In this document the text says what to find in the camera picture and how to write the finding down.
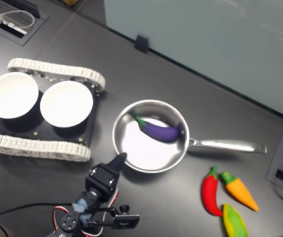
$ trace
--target toy eggplant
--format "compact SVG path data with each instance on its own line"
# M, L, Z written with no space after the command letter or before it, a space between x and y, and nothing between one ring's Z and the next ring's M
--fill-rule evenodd
M157 141L174 142L179 136L179 130L176 127L162 127L154 125L142 120L136 112L131 112L130 115L132 115L137 121L140 131Z

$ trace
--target pan rim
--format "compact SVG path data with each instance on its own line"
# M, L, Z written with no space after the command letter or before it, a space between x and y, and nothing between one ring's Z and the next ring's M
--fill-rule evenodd
M137 101L137 102L134 102L134 103L128 105L126 108L124 108L121 111L121 113L118 115L118 117L116 118L115 123L113 125L113 131L112 131L113 146L115 148L116 153L119 154L120 152L119 152L119 150L118 150L118 148L116 146L116 143L115 143L116 127L117 127L118 123L120 122L120 120L122 119L122 117L131 108L135 107L136 105L142 104L142 103L157 103L157 104L161 104L161 105L167 106L167 107L172 109L177 114L177 116L180 118L181 122L184 124L184 139L185 139L184 149L183 149L182 153L180 154L179 159L176 162L174 162L173 164L171 164L170 166L168 166L166 168L163 168L163 169L160 169L160 170L145 170L145 169L138 168L138 167L136 167L134 165L131 165L128 161L125 161L125 164L127 166L129 166L130 168L132 168L134 170L142 172L142 173L152 173L152 174L154 174L154 173L162 173L162 172L165 172L165 171L167 171L169 169L172 169L174 166L176 166L183 159L183 157L186 154L187 148L189 146L189 142L190 142L190 132L189 132L188 125L187 125L185 119L183 118L183 116L181 115L181 113L175 107L173 107L172 105L170 105L170 104L168 104L168 103L166 103L164 101L161 101L161 100L153 100L153 99L140 100L140 101Z

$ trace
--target dark gray desk surface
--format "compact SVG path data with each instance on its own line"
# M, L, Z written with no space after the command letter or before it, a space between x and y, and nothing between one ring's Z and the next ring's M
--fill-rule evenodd
M78 10L90 9L90 1ZM32 202L71 202L84 188L89 168L115 155L111 131L119 112L132 102L159 99L175 106L199 139L244 139L268 146L267 155L187 154L172 170L145 175L125 168L118 204L130 204L141 221L135 230L106 230L103 236L225 236L222 221L203 208L200 187L212 165L239 176L249 187L260 212L231 199L219 184L218 204L232 204L251 237L283 237L283 200L265 180L271 158L283 136L275 115L133 45L53 1L39 1L50 15L34 37L20 47L0 36L0 75L13 57L93 68L107 80L93 135L92 161L0 155L0 211ZM0 223L20 237L44 237L53 230L50 207L35 207L0 216Z

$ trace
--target toy red chili pepper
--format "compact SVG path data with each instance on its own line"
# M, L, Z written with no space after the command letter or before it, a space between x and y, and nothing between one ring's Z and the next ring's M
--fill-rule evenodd
M218 208L216 202L218 185L216 169L217 167L214 165L202 183L202 201L210 214L214 216L222 216L222 211Z

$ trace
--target saucepan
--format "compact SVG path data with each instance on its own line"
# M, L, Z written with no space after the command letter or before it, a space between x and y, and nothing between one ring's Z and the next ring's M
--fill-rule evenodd
M177 127L180 134L178 139L164 143L149 137L140 131L138 123L131 116L132 112L152 124ZM113 144L117 154L127 153L126 165L144 173L160 173L173 168L188 149L195 147L261 154L267 152L266 146L248 141L193 139L181 113L159 100L142 100L126 107L115 121Z

